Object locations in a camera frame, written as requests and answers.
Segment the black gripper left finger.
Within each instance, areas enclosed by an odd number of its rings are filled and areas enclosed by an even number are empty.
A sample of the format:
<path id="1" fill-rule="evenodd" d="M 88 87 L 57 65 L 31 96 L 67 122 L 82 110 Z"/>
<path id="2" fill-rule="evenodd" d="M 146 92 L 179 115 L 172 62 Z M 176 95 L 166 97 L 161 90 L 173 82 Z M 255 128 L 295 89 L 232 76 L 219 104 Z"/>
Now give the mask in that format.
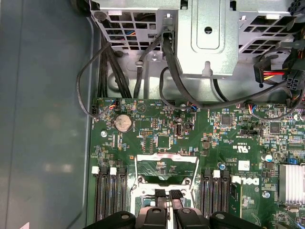
<path id="1" fill-rule="evenodd" d="M 165 229 L 167 228 L 167 199 L 164 189 L 155 190 L 156 206 L 140 209 L 136 217 L 130 212 L 119 211 L 98 220 L 87 229 Z"/>

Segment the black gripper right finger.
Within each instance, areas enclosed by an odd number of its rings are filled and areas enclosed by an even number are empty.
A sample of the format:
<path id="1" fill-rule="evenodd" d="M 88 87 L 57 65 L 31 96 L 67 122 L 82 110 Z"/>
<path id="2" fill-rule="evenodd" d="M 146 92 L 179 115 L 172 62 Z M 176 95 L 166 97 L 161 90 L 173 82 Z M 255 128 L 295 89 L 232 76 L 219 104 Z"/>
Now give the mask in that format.
<path id="1" fill-rule="evenodd" d="M 179 229 L 259 229 L 260 226 L 227 212 L 217 211 L 205 218 L 196 208 L 185 208 L 180 190 L 170 190 L 169 197 Z"/>

